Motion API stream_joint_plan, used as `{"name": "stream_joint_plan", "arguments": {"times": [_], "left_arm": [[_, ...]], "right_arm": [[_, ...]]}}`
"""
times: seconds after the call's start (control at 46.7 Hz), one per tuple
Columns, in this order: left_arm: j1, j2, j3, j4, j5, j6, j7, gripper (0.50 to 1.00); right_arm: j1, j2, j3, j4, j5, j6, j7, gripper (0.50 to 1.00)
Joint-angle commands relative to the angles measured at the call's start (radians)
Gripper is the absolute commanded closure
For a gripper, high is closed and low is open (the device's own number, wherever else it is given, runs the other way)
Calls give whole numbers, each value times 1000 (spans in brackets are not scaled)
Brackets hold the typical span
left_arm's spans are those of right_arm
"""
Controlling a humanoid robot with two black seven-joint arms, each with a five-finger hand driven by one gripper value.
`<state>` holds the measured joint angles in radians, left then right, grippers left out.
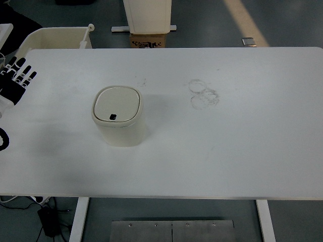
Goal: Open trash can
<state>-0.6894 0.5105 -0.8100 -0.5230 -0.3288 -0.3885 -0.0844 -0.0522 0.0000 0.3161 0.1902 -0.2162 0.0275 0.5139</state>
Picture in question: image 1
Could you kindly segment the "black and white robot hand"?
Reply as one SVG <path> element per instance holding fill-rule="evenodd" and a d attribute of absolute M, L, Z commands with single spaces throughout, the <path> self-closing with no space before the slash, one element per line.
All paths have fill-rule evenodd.
<path fill-rule="evenodd" d="M 1 71 L 1 97 L 16 105 L 23 97 L 27 86 L 36 77 L 37 72 L 31 72 L 32 66 L 27 65 L 20 73 L 26 59 L 14 56 Z"/>

